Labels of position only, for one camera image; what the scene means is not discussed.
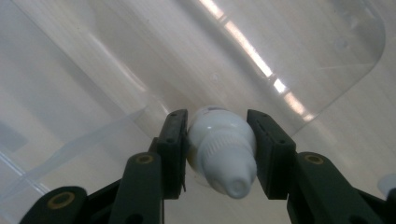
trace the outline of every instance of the plastic bottle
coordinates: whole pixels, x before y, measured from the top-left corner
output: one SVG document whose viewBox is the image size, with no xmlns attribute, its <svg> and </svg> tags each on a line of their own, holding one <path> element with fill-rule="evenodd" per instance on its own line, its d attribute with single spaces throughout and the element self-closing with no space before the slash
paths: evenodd
<svg viewBox="0 0 396 224">
<path fill-rule="evenodd" d="M 195 113 L 188 138 L 188 161 L 198 175 L 232 198 L 248 195 L 257 174 L 256 140 L 243 119 L 219 106 L 206 106 Z"/>
</svg>

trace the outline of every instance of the white bottle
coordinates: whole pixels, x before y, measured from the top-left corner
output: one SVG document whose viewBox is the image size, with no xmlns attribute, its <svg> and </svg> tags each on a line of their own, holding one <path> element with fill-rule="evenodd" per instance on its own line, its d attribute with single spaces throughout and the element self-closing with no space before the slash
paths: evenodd
<svg viewBox="0 0 396 224">
<path fill-rule="evenodd" d="M 256 140 L 250 126 L 219 106 L 206 106 L 193 116 L 188 131 L 188 161 L 216 191 L 240 199 L 248 195 L 257 167 Z"/>
</svg>

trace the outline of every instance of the transparent plastic bin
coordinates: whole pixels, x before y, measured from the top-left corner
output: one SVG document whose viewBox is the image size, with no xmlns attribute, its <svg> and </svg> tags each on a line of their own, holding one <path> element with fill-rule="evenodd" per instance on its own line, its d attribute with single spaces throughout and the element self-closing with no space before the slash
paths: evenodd
<svg viewBox="0 0 396 224">
<path fill-rule="evenodd" d="M 0 0 L 0 216 L 119 179 L 180 108 L 256 109 L 293 135 L 384 46 L 368 0 Z"/>
</svg>

